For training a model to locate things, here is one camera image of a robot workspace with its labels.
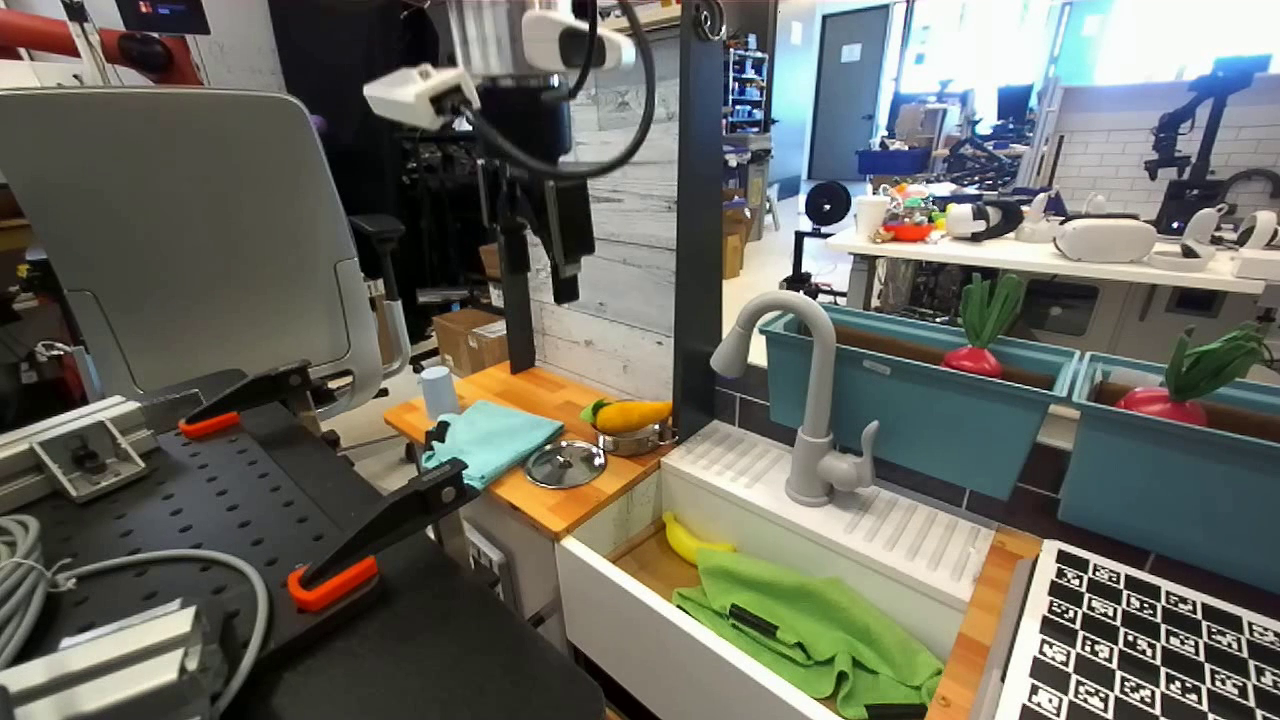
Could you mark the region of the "grey tap lever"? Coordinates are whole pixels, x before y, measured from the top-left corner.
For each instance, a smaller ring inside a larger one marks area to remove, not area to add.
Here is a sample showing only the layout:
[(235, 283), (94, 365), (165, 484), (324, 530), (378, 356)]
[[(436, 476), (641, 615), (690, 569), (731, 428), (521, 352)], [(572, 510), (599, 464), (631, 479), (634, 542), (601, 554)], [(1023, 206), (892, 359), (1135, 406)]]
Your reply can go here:
[(845, 486), (846, 491), (856, 491), (872, 487), (876, 483), (876, 439), (881, 423), (873, 420), (868, 423), (860, 434), (860, 452), (846, 454)]

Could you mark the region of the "green cloth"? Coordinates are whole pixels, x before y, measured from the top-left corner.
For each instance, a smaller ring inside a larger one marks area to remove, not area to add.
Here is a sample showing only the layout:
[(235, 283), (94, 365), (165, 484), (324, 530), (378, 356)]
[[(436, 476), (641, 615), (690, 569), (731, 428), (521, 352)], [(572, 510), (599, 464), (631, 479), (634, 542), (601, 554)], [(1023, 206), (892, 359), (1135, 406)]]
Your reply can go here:
[[(707, 551), (698, 575), (673, 592), (676, 607), (804, 694), (832, 700), (846, 720), (870, 720), (872, 705), (931, 705), (943, 661), (838, 578)], [(778, 639), (736, 628), (730, 603), (774, 623)]]

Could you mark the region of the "white socket plate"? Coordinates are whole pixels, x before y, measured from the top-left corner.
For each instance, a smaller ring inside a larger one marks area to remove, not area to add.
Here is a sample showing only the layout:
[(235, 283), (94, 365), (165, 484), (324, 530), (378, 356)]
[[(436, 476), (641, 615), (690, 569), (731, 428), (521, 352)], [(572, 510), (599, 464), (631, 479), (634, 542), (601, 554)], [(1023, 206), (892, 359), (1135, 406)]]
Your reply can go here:
[(468, 542), (471, 566), (485, 575), (489, 587), (509, 609), (517, 609), (515, 591), (506, 552), (495, 544), (480, 528), (463, 520), (463, 532)]

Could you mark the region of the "aluminium profile bracket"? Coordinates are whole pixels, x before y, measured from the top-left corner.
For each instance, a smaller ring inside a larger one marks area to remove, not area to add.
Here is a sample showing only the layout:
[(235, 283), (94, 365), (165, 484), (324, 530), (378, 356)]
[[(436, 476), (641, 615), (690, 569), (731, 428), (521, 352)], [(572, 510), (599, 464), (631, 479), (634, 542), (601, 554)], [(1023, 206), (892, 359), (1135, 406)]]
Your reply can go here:
[(0, 434), (0, 515), (50, 495), (87, 503), (150, 473), (159, 447), (143, 406), (122, 396)]

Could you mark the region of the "blue cloth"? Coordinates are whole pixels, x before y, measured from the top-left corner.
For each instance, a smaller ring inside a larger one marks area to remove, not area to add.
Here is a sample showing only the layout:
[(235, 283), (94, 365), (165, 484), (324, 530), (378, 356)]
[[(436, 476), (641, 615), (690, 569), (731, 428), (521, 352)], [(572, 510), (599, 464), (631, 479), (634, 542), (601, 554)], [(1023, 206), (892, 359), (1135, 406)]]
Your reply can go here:
[(421, 470), (451, 460), (466, 465), (463, 482), (484, 491), (535, 450), (561, 436), (564, 424), (516, 407), (477, 401), (462, 413), (447, 413), (436, 424), (448, 425), (443, 441), (433, 441), (421, 452)]

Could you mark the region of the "toy kitchen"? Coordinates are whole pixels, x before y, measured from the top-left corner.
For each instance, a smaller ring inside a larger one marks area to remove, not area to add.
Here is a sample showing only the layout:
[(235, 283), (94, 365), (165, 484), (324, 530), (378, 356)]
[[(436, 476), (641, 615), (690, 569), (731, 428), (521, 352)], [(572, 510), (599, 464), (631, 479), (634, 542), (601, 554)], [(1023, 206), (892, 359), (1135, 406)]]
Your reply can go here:
[[(672, 372), (666, 382), (676, 402), (676, 425), (681, 442), (714, 421), (765, 437), (768, 420), (737, 427), (716, 419), (716, 410), (727, 401), (724, 389), (710, 369), (710, 356), (722, 334), (721, 296), (721, 215), (712, 208), (712, 195), (719, 183), (713, 178), (710, 141), (718, 135), (710, 108), (716, 97), (712, 85), (721, 77), (724, 45), (705, 37), (699, 12), (710, 0), (685, 0), (681, 10), (680, 42), (680, 128), (678, 141), (678, 217), (675, 223), (672, 254), (675, 287), (659, 295), (659, 305), (675, 314), (675, 333), (666, 341), (672, 356), (660, 366)], [(547, 489), (529, 482), (520, 469), (494, 480), (483, 497), (467, 509), (467, 519), (481, 527), (518, 532), (517, 568), (527, 569), (539, 556), (558, 574), (558, 543), (608, 503), (622, 497), (653, 475), (666, 456), (664, 450), (636, 457), (612, 459), (605, 474), (590, 484), (572, 489)], [(928, 495), (892, 486), (934, 503), (957, 510)], [(1012, 643), (1018, 603), (1041, 548), (1041, 541), (992, 521), (996, 537), (948, 656), (940, 688), (925, 720), (991, 720), (998, 703), (1004, 665)], [(607, 703), (627, 720), (653, 716), (618, 682), (570, 643), (557, 578), (554, 625), (573, 660), (602, 688)]]

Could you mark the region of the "red pipe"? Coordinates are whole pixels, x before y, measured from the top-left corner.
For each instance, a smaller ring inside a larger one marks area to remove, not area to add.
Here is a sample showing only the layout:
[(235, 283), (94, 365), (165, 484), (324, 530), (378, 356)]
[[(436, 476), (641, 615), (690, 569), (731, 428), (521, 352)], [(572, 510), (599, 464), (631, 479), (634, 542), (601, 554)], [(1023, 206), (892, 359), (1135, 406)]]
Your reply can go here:
[[(180, 37), (111, 28), (97, 29), (96, 35), (101, 58), (109, 65), (131, 69), (155, 85), (204, 85), (191, 50)], [(0, 8), (0, 55), (10, 50), (81, 58), (68, 20)]]

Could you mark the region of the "shelf with items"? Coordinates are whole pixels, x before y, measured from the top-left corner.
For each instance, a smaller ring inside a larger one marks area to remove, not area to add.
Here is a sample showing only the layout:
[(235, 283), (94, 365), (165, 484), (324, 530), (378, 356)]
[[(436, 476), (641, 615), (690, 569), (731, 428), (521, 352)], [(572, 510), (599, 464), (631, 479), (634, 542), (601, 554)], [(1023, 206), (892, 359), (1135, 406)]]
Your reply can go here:
[(726, 135), (767, 135), (771, 129), (771, 55), (730, 44), (723, 60), (722, 129)]

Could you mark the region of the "black filament spool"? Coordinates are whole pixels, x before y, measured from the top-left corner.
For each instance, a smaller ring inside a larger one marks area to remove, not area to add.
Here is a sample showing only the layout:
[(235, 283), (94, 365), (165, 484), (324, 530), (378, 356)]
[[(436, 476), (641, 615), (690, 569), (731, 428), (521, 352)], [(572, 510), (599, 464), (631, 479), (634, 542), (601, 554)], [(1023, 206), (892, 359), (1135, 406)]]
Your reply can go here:
[(822, 181), (808, 190), (803, 208), (812, 228), (824, 231), (850, 215), (852, 195), (842, 182)]

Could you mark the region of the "cardboard box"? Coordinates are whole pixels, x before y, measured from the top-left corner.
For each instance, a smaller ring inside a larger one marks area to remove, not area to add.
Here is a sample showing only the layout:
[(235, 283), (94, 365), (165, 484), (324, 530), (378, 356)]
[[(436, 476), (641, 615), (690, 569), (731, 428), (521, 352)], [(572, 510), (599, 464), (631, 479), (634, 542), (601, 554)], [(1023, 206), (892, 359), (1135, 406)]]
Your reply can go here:
[(509, 361), (503, 316), (463, 307), (435, 316), (431, 328), (442, 363), (460, 378)]

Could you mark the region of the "white headset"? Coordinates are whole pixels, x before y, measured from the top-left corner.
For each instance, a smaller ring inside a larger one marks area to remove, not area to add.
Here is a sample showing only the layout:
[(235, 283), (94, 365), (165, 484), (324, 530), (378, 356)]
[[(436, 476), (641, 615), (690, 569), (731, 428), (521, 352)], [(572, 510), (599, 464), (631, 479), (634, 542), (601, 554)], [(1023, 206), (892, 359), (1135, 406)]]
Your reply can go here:
[(1053, 233), (1053, 246), (1075, 263), (1138, 263), (1157, 241), (1156, 228), (1124, 213), (1065, 217)]
[(1007, 199), (952, 202), (945, 210), (946, 233), (954, 240), (979, 243), (1015, 232), (1024, 222), (1021, 205)]

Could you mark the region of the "grey tap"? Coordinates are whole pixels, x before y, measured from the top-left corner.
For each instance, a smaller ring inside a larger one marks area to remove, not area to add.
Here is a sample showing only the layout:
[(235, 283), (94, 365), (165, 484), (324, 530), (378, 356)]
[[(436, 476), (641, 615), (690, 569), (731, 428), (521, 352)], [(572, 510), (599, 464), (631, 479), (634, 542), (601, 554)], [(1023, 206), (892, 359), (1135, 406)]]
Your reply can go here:
[(846, 491), (846, 454), (835, 447), (831, 427), (837, 334), (829, 315), (803, 293), (782, 290), (759, 293), (740, 309), (732, 328), (712, 354), (710, 368), (727, 378), (744, 374), (751, 334), (769, 313), (790, 313), (803, 320), (812, 333), (803, 424), (796, 432), (785, 493), (801, 506), (822, 507), (831, 502), (836, 489)]

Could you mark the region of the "yellow toy banana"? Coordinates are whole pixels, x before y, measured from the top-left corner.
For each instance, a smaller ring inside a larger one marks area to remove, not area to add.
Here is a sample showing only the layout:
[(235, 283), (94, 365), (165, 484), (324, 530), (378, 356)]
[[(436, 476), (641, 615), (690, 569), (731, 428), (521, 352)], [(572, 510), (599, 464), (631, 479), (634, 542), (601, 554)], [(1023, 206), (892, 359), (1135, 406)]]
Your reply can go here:
[(733, 553), (736, 551), (736, 547), (731, 543), (709, 542), (695, 536), (671, 511), (662, 514), (662, 521), (668, 546), (690, 565), (698, 565), (699, 553), (703, 551), (719, 553)]

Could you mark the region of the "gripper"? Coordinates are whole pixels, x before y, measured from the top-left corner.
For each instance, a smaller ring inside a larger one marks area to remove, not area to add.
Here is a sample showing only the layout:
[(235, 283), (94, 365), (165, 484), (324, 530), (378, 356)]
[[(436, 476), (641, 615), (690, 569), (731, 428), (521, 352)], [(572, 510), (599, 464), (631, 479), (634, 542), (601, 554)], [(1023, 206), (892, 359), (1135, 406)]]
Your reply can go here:
[(582, 260), (595, 252), (595, 232), (589, 187), (566, 181), (561, 159), (572, 149), (566, 102), (547, 99), (550, 86), (485, 83), (477, 88), (479, 118), (522, 152), (556, 173), (532, 173), (509, 159), (483, 132), (477, 132), (484, 164), (486, 228), (497, 243), (503, 300), (529, 297), (529, 225), (520, 214), (518, 182), (541, 183), (540, 238), (550, 261), (552, 297), (557, 305), (580, 300)]

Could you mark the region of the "black clamp with orange tips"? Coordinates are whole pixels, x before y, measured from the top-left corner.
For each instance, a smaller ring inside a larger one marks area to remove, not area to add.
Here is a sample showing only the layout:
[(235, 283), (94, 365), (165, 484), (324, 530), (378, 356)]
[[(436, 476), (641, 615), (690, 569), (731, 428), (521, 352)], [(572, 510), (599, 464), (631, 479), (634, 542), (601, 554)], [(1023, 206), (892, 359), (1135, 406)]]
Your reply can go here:
[(246, 377), (215, 398), (182, 418), (177, 429), (187, 439), (200, 439), (238, 427), (242, 415), (270, 404), (282, 405), (312, 433), (319, 433), (311, 396), (310, 363), (300, 360)]
[(293, 570), (285, 588), (296, 609), (320, 614), (375, 587), (378, 555), (431, 530), (436, 544), (467, 568), (468, 542), (462, 507), (479, 497), (465, 479), (467, 465), (451, 459), (420, 473), (381, 502), (321, 560)]

